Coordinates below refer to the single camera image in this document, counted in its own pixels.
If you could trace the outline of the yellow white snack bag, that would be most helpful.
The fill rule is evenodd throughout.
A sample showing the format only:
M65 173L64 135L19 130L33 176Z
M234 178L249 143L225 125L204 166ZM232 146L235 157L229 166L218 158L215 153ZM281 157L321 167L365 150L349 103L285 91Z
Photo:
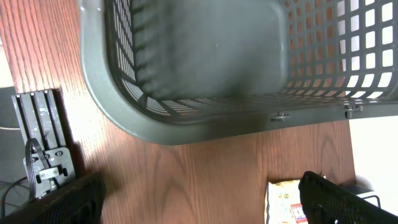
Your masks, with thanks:
M306 224L300 203L300 179L268 182L264 199L265 224Z

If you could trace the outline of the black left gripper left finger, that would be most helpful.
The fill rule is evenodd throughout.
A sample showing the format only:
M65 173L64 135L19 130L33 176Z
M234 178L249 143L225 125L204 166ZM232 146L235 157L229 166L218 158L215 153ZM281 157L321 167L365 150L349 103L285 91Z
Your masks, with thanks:
M103 175L94 172L28 201L1 223L100 223L104 199Z

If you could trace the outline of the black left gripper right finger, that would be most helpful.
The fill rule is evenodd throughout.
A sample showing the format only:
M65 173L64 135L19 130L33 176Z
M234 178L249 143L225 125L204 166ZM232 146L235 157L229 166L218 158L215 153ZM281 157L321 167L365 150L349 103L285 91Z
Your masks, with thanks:
M303 174L298 189L302 209L309 223L397 223L397 216L312 171Z

